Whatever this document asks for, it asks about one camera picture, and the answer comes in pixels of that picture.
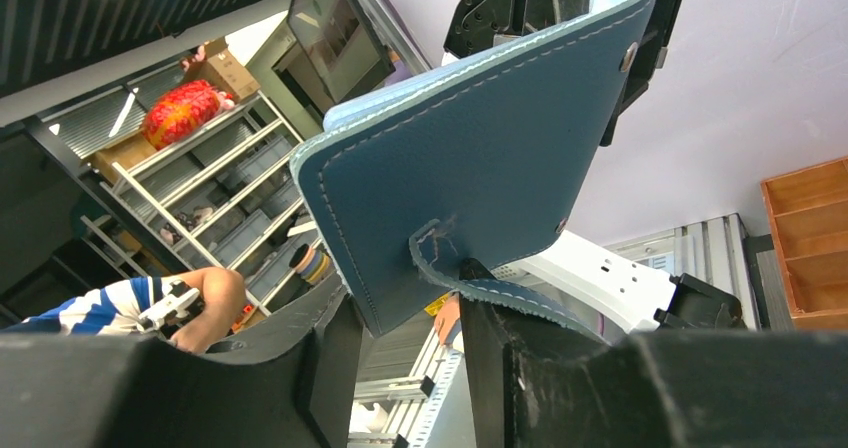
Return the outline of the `metal storage shelf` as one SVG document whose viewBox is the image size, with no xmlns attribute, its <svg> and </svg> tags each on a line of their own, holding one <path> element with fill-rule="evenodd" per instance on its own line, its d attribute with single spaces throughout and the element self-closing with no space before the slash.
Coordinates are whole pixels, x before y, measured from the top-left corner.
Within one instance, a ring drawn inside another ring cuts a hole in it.
<svg viewBox="0 0 848 448">
<path fill-rule="evenodd" d="M 240 273 L 248 307 L 273 311 L 294 276 L 289 263 L 315 235 L 295 234 L 304 201 L 290 171 L 303 139 L 263 92 L 224 111 L 185 139 L 156 150 L 138 126 L 145 110 L 132 90 L 118 116 L 73 150 L 103 175 L 103 187 L 166 251 L 190 269 Z"/>
</svg>

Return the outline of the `blue leather card holder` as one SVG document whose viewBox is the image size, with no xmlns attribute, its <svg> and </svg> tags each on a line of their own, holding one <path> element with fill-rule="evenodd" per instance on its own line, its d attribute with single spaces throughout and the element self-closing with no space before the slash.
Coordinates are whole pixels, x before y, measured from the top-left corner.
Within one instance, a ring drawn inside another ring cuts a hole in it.
<svg viewBox="0 0 848 448">
<path fill-rule="evenodd" d="M 558 240 L 656 2 L 617 1 L 328 112 L 291 172 L 372 334 L 448 292 L 582 330 L 549 298 L 464 281 L 461 266 Z"/>
</svg>

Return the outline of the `orange compartment tray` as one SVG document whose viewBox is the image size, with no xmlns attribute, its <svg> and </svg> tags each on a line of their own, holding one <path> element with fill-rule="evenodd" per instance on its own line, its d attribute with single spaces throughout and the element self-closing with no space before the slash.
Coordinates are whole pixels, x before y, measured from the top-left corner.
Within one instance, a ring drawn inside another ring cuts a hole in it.
<svg viewBox="0 0 848 448">
<path fill-rule="evenodd" d="M 847 159 L 761 182 L 790 319 L 847 329 Z"/>
</svg>

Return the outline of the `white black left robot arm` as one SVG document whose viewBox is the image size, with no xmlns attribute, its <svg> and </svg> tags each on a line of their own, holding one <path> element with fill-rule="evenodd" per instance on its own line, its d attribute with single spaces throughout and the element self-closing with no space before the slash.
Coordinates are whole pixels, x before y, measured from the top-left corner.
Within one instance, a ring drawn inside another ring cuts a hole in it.
<svg viewBox="0 0 848 448">
<path fill-rule="evenodd" d="M 625 332 L 741 328 L 732 293 L 689 275 L 634 264 L 565 230 L 596 150 L 648 87 L 680 0 L 598 0 L 577 19 L 527 32 L 452 66 L 431 106 L 452 117 L 449 178 L 460 212 L 416 238 L 451 289 L 435 328 L 451 340 L 461 299 L 566 326 L 568 295 Z"/>
</svg>

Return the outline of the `red yellow bag on shelf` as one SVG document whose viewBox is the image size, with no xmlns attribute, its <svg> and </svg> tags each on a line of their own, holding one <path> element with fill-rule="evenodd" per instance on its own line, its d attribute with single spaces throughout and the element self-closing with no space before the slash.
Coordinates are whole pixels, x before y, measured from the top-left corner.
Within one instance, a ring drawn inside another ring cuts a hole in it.
<svg viewBox="0 0 848 448">
<path fill-rule="evenodd" d="M 222 111 L 235 107 L 232 96 L 206 80 L 194 80 L 160 97 L 140 125 L 156 150 L 180 142 Z"/>
</svg>

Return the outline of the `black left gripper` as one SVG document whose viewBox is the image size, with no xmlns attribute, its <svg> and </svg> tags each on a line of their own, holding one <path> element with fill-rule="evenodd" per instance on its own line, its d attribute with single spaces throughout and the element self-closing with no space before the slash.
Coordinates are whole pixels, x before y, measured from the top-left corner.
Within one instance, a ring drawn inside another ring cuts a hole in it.
<svg viewBox="0 0 848 448">
<path fill-rule="evenodd" d="M 461 0 L 443 47 L 447 53 L 465 58 L 621 1 Z M 625 55 L 628 80 L 601 138 L 602 147 L 612 143 L 618 117 L 648 90 L 655 71 L 664 66 L 682 1 L 656 0 L 638 46 Z"/>
</svg>

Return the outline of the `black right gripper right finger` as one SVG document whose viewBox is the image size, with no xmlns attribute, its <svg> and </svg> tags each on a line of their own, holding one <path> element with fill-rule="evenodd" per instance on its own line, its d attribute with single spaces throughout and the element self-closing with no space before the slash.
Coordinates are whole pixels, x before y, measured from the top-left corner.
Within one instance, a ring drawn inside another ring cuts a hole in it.
<svg viewBox="0 0 848 448">
<path fill-rule="evenodd" d="M 480 447 L 843 447 L 847 337 L 666 327 L 615 345 L 460 297 Z"/>
</svg>

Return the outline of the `cardboard box on shelf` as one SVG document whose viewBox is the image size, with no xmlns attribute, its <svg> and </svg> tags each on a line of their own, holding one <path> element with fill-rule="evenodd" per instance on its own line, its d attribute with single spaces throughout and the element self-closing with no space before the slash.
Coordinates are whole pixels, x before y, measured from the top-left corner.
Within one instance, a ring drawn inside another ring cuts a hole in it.
<svg viewBox="0 0 848 448">
<path fill-rule="evenodd" d="M 229 51 L 225 38 L 199 45 L 197 52 L 184 59 L 183 82 L 205 80 L 230 95 L 236 103 L 260 91 L 259 82 Z"/>
</svg>

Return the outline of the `black monitor screen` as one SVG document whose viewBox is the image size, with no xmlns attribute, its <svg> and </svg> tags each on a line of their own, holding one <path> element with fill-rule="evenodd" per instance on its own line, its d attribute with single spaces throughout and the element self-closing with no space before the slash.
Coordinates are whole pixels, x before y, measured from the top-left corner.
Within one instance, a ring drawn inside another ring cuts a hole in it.
<svg viewBox="0 0 848 448">
<path fill-rule="evenodd" d="M 287 25 L 336 103 L 374 90 L 395 71 L 358 0 L 291 0 Z"/>
</svg>

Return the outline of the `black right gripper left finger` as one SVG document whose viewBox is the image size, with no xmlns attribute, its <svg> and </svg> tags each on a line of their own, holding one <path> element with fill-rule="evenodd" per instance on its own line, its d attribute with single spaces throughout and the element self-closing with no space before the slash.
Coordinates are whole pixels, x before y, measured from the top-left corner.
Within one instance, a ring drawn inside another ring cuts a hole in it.
<svg viewBox="0 0 848 448">
<path fill-rule="evenodd" d="M 337 276 L 203 355 L 5 334 L 5 447 L 343 447 L 363 326 Z"/>
</svg>

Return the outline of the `person in striped shirt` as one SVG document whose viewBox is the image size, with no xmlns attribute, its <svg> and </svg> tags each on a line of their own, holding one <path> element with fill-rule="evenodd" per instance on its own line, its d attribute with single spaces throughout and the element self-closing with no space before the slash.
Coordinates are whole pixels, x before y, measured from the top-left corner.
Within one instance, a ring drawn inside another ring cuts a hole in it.
<svg viewBox="0 0 848 448">
<path fill-rule="evenodd" d="M 247 304 L 243 276 L 223 267 L 205 267 L 165 277 L 134 277 L 120 280 L 57 307 L 3 328 L 1 333 L 51 335 L 115 335 L 137 332 L 140 315 L 182 283 L 199 292 L 203 310 L 190 321 L 168 332 L 180 350 L 201 354 L 227 337 Z"/>
</svg>

